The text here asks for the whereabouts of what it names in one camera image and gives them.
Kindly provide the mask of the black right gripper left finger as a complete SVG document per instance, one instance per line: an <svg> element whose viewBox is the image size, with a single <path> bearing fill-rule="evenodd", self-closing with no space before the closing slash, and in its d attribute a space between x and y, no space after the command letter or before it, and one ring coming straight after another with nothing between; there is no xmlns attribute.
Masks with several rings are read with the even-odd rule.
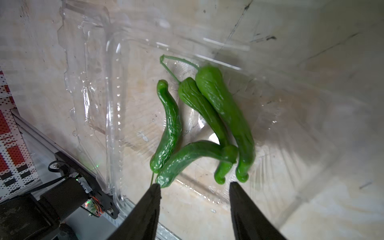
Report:
<svg viewBox="0 0 384 240"><path fill-rule="evenodd" d="M161 187L153 184L109 236L110 240L154 240L156 238L161 203Z"/></svg>

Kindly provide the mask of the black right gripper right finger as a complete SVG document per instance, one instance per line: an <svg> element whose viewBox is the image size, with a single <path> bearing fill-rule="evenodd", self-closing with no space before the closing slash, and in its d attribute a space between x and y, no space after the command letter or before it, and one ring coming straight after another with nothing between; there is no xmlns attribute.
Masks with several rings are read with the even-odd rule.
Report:
<svg viewBox="0 0 384 240"><path fill-rule="evenodd" d="M231 217L236 240L284 240L241 185L230 183Z"/></svg>

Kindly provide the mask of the small green pepper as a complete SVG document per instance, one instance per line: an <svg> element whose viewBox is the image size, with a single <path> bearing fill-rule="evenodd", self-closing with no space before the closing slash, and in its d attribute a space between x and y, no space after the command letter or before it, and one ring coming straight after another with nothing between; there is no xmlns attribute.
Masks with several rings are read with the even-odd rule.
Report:
<svg viewBox="0 0 384 240"><path fill-rule="evenodd" d="M255 142L248 122L224 83L222 72L209 64L198 67L185 59L162 55L160 63L164 67L166 66L164 59L183 62L198 70L196 74L198 89L230 128L236 140L239 149L236 177L241 183L245 183L249 179L248 171L256 157Z"/></svg>
<svg viewBox="0 0 384 240"><path fill-rule="evenodd" d="M227 129L219 117L219 114L203 96L197 87L196 81L192 78L186 78L180 82L178 89L179 98L193 110L197 111L214 131L219 140L219 145L232 145L229 139ZM234 164L221 162L219 163L215 173L215 181L219 185L223 185L226 181L226 174L232 169Z"/></svg>
<svg viewBox="0 0 384 240"><path fill-rule="evenodd" d="M157 173L155 182L161 188L169 187L177 176L192 162L203 157L234 164L238 148L234 145L222 146L211 141L201 140L189 143L171 155Z"/></svg>
<svg viewBox="0 0 384 240"><path fill-rule="evenodd" d="M157 83L157 95L164 107L166 115L166 126L160 143L150 160L150 168L157 174L176 150L182 134L182 119L179 107L170 94L169 84L165 80Z"/></svg>

